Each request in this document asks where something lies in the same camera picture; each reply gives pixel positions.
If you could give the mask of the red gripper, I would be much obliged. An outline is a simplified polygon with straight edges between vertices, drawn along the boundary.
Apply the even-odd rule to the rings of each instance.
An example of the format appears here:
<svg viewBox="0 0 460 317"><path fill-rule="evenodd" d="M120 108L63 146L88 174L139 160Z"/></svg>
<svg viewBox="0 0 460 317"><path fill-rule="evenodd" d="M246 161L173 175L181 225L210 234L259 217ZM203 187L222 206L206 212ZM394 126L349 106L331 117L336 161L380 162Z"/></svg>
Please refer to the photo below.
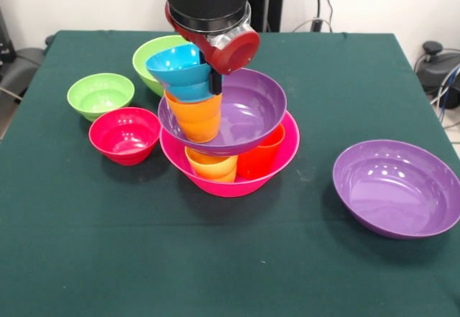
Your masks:
<svg viewBox="0 0 460 317"><path fill-rule="evenodd" d="M166 3L165 14L174 30L185 40L195 44L199 52L200 64L208 63L212 68L209 75L211 94L222 93L222 75L245 67L254 58L260 44L258 33L251 27L252 9L247 2L244 15L232 28L223 32L197 32L176 21Z"/></svg>

